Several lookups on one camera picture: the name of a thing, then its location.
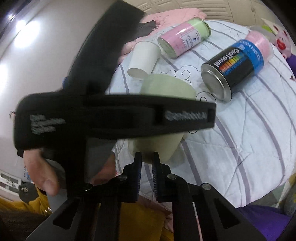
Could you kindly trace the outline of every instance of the pink blanket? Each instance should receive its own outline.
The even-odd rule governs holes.
[[[157,27],[148,35],[150,36],[154,35],[155,33],[159,32],[164,28],[181,24],[191,18],[199,17],[205,19],[206,16],[207,15],[198,8],[182,8],[150,14],[144,17],[141,20],[141,23],[147,23],[152,20],[155,20]],[[118,63],[120,64],[124,60],[124,58],[134,49],[137,42],[142,41],[145,38],[146,36],[140,37],[137,38],[135,41],[126,43],[121,51],[121,57],[119,58]]]

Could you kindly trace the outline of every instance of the fingernail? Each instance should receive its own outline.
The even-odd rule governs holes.
[[[42,187],[43,190],[46,191],[50,196],[56,195],[57,187],[52,181],[46,180]]]

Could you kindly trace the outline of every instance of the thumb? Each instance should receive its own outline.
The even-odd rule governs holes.
[[[41,156],[41,150],[24,151],[24,164],[35,185],[50,196],[58,194],[60,186],[54,169]]]

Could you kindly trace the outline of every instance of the white quilt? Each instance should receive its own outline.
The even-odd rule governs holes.
[[[207,21],[212,35],[176,60],[164,52],[153,73],[169,74],[193,86],[197,99],[215,101],[200,73],[202,63],[248,33],[246,27]],[[147,38],[157,44],[157,37]],[[245,206],[283,184],[296,160],[296,82],[279,51],[263,70],[252,77],[229,103],[217,100],[215,127],[189,134],[167,163],[172,173],[187,182],[213,185],[235,207]],[[127,74],[132,53],[114,74],[108,94],[138,93],[142,81]],[[119,173],[133,161],[128,141],[115,146]],[[153,198],[152,169],[143,163],[140,194]]]

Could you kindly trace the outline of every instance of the pink stuffed toy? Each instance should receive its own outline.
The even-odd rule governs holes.
[[[282,56],[287,59],[291,57],[291,44],[288,34],[285,30],[279,30],[276,26],[274,26],[274,28],[278,31],[278,34],[273,44],[280,51]]]

